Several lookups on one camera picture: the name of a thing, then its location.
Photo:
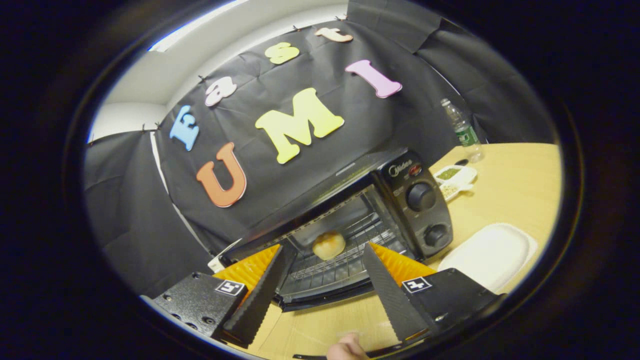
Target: hand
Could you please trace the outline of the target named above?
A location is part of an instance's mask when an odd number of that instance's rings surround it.
[[[358,340],[355,332],[343,336],[337,344],[331,345],[326,353],[327,360],[369,360]]]

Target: bread roll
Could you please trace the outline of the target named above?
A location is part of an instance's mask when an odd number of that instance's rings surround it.
[[[314,241],[314,254],[322,260],[331,260],[344,250],[344,238],[337,231],[321,234]]]

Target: water bottle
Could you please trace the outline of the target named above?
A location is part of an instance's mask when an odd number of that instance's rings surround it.
[[[477,163],[482,160],[484,158],[482,145],[480,145],[478,136],[476,135],[474,128],[471,127],[468,117],[464,115],[460,109],[453,106],[451,101],[448,99],[442,99],[440,104],[451,119],[453,129],[456,132],[456,135],[458,135],[458,140],[460,140],[462,147],[467,152],[469,161]]]

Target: toaster oven knob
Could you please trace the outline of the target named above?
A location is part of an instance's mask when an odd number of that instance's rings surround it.
[[[406,195],[406,203],[414,211],[422,211],[431,208],[436,203],[436,193],[431,185],[417,183],[409,188]]]

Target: table surface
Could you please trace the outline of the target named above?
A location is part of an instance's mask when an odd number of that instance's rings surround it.
[[[561,154],[558,146],[547,143],[496,143],[484,145],[483,150],[483,160],[467,165],[478,172],[474,188],[448,203],[453,241],[426,264],[437,269],[444,256],[487,225],[512,224],[531,235],[538,249],[502,288],[502,292],[509,292],[534,266],[554,230],[561,196]],[[464,158],[462,147],[455,147],[429,170],[435,174]],[[380,299],[372,292],[287,313],[271,304],[254,342],[247,350],[238,349],[268,359],[325,355],[329,346],[349,332],[360,334],[365,351],[400,342]]]

